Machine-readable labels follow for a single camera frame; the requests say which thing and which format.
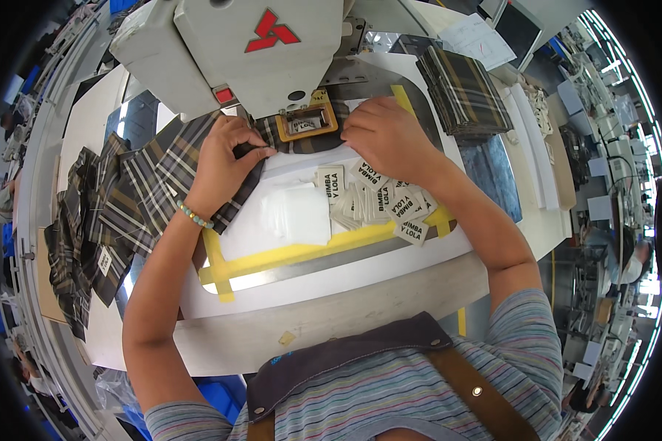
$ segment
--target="brown apron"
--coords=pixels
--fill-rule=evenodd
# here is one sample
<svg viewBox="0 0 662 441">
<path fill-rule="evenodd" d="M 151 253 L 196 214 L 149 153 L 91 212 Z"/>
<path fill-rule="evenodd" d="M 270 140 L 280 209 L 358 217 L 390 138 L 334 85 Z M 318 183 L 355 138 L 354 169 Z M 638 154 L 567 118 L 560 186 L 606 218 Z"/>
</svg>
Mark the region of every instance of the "brown apron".
<svg viewBox="0 0 662 441">
<path fill-rule="evenodd" d="M 274 407 L 303 383 L 386 351 L 424 351 L 446 383 L 497 440 L 538 441 L 534 428 L 492 384 L 454 349 L 450 337 L 427 313 L 374 330 L 274 357 L 248 383 L 248 439 L 274 440 Z"/>
</svg>

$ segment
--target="industrial sewing machine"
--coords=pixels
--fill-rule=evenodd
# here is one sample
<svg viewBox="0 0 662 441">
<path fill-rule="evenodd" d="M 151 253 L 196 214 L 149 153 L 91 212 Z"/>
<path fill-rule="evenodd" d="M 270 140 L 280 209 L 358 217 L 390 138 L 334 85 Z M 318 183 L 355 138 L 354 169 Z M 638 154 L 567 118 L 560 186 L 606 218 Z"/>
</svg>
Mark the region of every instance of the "industrial sewing machine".
<svg viewBox="0 0 662 441">
<path fill-rule="evenodd" d="M 435 37 L 412 3 L 152 0 L 125 19 L 111 53 L 182 121 L 238 103 L 254 119 L 323 119 L 319 87 L 369 80 L 347 58 L 366 30 Z"/>
</svg>

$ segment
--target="sewing workstation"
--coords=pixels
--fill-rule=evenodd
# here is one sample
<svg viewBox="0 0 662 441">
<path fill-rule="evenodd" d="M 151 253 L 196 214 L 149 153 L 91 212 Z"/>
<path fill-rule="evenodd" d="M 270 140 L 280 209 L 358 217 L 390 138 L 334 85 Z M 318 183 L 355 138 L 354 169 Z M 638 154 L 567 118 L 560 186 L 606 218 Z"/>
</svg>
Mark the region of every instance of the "sewing workstation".
<svg viewBox="0 0 662 441">
<path fill-rule="evenodd" d="M 20 333 L 88 439 L 120 439 L 93 378 L 127 370 L 132 287 L 182 208 L 221 115 L 242 117 L 278 153 L 200 235 L 174 331 L 192 377 L 255 373 L 282 352 L 422 311 L 456 320 L 464 336 L 467 327 L 469 337 L 485 334 L 487 308 L 475 305 L 488 295 L 486 270 L 451 212 L 426 189 L 373 170 L 339 137 L 374 97 L 413 115 L 508 214 L 540 269 L 551 266 L 545 291 L 565 396 L 568 385 L 601 377 L 617 396 L 637 354 L 629 358 L 627 312 L 638 287 L 611 282 L 604 247 L 580 236 L 588 222 L 611 229 L 623 273 L 627 232 L 652 228 L 641 197 L 655 186 L 650 141 L 633 102 L 613 96 L 620 72 L 604 79 L 614 68 L 584 47 L 589 34 L 575 24 L 583 9 L 551 29 L 519 3 L 464 13 L 412 0 L 151 0 L 117 27 L 108 28 L 107 6 L 72 22 L 51 49 L 61 61 L 39 77 L 39 93 L 20 98 L 35 110 L 3 159 L 10 178 L 19 170 L 10 271 Z M 553 47 L 568 62 L 551 87 L 529 67 L 557 32 Z M 83 226 L 71 229 L 74 219 Z M 562 304 L 560 244 L 578 256 L 569 257 L 573 293 Z M 82 250 L 94 256 L 82 267 L 54 258 Z M 88 289 L 67 287 L 60 277 L 71 271 L 93 273 Z M 472 331 L 467 311 L 469 321 L 478 311 L 484 330 Z M 571 420 L 563 427 L 576 430 Z"/>
</svg>

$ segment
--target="beaded bracelet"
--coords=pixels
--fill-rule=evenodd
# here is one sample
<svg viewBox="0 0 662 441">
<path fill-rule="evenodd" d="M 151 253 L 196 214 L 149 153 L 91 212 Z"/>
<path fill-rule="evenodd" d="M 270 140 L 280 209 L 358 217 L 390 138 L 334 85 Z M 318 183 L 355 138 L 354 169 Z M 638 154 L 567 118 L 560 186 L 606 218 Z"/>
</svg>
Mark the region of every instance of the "beaded bracelet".
<svg viewBox="0 0 662 441">
<path fill-rule="evenodd" d="M 179 208 L 181 208 L 181 211 L 183 211 L 185 215 L 189 216 L 191 220 L 203 226 L 204 228 L 213 229 L 213 222 L 206 222 L 203 219 L 201 219 L 199 216 L 196 216 L 196 213 L 191 211 L 191 208 L 184 205 L 184 202 L 181 202 L 181 199 L 177 200 L 177 205 Z"/>
</svg>

